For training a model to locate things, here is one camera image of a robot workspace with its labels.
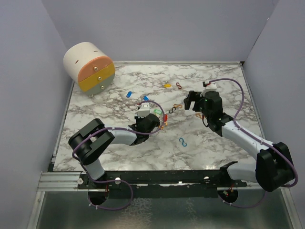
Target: metal frame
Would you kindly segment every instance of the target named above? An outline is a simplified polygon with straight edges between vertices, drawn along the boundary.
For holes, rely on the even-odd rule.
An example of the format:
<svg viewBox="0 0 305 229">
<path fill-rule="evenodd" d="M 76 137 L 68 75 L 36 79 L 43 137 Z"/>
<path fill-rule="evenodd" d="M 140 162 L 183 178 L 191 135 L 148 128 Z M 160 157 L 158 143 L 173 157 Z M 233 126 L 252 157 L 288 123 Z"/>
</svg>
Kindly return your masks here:
<svg viewBox="0 0 305 229">
<path fill-rule="evenodd" d="M 210 65 L 210 64 L 221 64 L 221 65 L 239 65 L 241 67 L 244 80 L 246 82 L 246 86 L 251 98 L 251 101 L 253 103 L 254 111 L 257 117 L 257 121 L 262 133 L 263 138 L 265 138 L 261 121 L 260 121 L 260 113 L 259 110 L 257 109 L 256 103 L 253 99 L 253 95 L 251 92 L 251 89 L 249 87 L 247 78 L 244 73 L 243 66 L 241 65 L 240 62 L 141 62 L 141 61 L 121 61 L 121 62 L 115 62 L 117 65 L 121 64 L 145 64 L 145 65 L 163 65 L 163 64 L 179 64 L 179 65 L 189 65 L 189 64 L 202 64 L 202 65 Z M 57 150 L 59 147 L 59 142 L 61 139 L 61 134 L 62 134 L 62 129 L 64 127 L 65 119 L 66 119 L 66 114 L 67 110 L 69 108 L 70 104 L 70 99 L 72 96 L 72 91 L 73 91 L 73 86 L 74 83 L 71 84 L 70 88 L 70 93 L 68 96 L 68 101 L 65 107 L 65 113 L 61 121 L 60 129 L 59 129 L 59 134 L 58 138 L 55 144 L 55 148 L 53 151 L 53 157 L 56 157 L 57 155 Z M 29 224 L 28 224 L 28 229 L 35 229 L 38 224 L 41 208 L 43 205 L 43 200 L 45 196 L 45 192 L 62 192 L 62 191 L 90 191 L 90 192 L 103 192 L 105 189 L 77 189 L 77 180 L 79 179 L 80 174 L 83 174 L 84 172 L 79 171 L 79 172 L 45 172 L 41 174 L 41 178 L 39 181 L 39 185 L 37 188 L 37 193 L 33 205 L 33 210 L 30 216 Z M 227 187 L 219 187 L 217 188 L 218 190 L 226 190 Z M 258 184 L 254 183 L 248 183 L 247 187 L 239 187 L 238 189 L 261 189 L 261 187 Z M 287 211 L 290 217 L 290 220 L 292 222 L 293 228 L 295 229 L 301 229 L 302 224 L 300 222 L 300 219 L 298 217 L 298 213 L 296 211 L 290 190 L 288 188 L 281 188 L 282 195 L 285 201 L 285 205 L 287 207 Z"/>
</svg>

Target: blue object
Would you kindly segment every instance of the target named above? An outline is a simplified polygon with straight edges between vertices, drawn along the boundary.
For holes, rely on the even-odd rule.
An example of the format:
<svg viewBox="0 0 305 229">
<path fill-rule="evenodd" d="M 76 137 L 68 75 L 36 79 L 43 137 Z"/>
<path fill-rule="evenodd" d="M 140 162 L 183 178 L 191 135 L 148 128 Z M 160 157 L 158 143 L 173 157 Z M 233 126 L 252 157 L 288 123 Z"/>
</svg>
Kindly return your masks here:
<svg viewBox="0 0 305 229">
<path fill-rule="evenodd" d="M 126 97 L 129 98 L 132 95 L 132 92 L 128 92 Z"/>
<path fill-rule="evenodd" d="M 184 141 L 183 138 L 179 138 L 179 142 L 181 142 L 181 145 L 182 145 L 183 147 L 186 147 L 186 146 L 187 146 L 187 143 Z"/>
</svg>

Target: table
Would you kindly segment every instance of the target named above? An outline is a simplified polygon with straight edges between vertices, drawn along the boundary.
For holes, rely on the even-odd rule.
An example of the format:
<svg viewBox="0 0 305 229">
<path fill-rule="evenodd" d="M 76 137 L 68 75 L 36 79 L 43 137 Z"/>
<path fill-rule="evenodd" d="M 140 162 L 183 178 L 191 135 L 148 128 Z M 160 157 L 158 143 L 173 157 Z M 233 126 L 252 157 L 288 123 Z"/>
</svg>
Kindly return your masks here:
<svg viewBox="0 0 305 229">
<path fill-rule="evenodd" d="M 105 170 L 219 169 L 231 161 L 253 163 L 254 159 L 235 143 L 205 128 L 194 111 L 178 108 L 168 113 L 173 104 L 183 103 L 189 90 L 202 91 L 202 81 L 216 78 L 236 79 L 242 85 L 245 101 L 238 121 L 261 136 L 240 64 L 121 63 L 116 64 L 111 86 L 93 98 L 74 85 L 53 170 L 81 171 L 71 156 L 69 138 L 94 118 L 107 126 L 126 127 L 135 123 L 136 104 L 144 95 L 163 107 L 168 114 L 168 125 L 140 145 L 110 145 L 100 157 Z M 163 88 L 166 83 L 172 86 Z M 217 86 L 224 111 L 233 116 L 241 102 L 239 87 L 228 81 L 217 82 Z M 179 142 L 180 137 L 187 143 L 186 147 Z"/>
</svg>

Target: yellow panel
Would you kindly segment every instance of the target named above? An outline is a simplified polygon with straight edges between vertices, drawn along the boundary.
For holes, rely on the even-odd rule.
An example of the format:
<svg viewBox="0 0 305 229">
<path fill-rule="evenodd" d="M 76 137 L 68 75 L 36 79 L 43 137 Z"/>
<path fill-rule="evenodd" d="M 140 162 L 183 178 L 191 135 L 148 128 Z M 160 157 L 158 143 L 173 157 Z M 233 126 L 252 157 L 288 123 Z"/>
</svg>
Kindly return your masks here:
<svg viewBox="0 0 305 229">
<path fill-rule="evenodd" d="M 95 85 L 99 84 L 100 82 L 103 82 L 103 80 L 107 79 L 109 76 L 113 74 L 115 74 L 115 67 L 114 64 L 111 63 L 108 66 L 101 69 L 100 71 L 98 71 L 97 73 L 93 74 L 92 76 L 89 76 L 83 81 L 80 81 L 79 86 L 85 92 L 93 88 Z"/>
</svg>

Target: red object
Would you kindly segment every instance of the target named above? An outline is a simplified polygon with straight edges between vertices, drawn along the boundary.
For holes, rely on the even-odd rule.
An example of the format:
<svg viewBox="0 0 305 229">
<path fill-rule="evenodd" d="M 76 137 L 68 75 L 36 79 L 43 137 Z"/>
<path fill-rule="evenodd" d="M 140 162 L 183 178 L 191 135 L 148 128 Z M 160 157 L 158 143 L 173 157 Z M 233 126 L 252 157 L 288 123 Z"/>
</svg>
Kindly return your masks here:
<svg viewBox="0 0 305 229">
<path fill-rule="evenodd" d="M 182 88 L 181 85 L 180 85 L 179 83 L 176 83 L 176 86 L 177 86 L 179 89 Z"/>
</svg>

